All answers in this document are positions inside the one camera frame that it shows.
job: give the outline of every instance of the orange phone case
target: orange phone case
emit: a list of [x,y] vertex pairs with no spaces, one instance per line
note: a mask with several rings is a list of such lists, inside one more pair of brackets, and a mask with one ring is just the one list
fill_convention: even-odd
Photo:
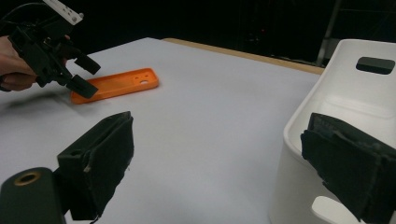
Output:
[[84,98],[74,91],[70,94],[71,102],[81,105],[88,102],[104,100],[110,97],[156,88],[159,80],[151,68],[118,73],[106,77],[88,79],[98,91],[90,99]]

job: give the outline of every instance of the white table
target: white table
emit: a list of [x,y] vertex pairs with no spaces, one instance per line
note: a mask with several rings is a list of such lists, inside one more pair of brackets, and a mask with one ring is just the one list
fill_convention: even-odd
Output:
[[0,183],[55,170],[98,121],[131,111],[134,157],[97,223],[270,223],[282,132],[318,75],[152,38],[90,56],[94,77],[150,67],[160,86],[85,105],[57,83],[0,92]]

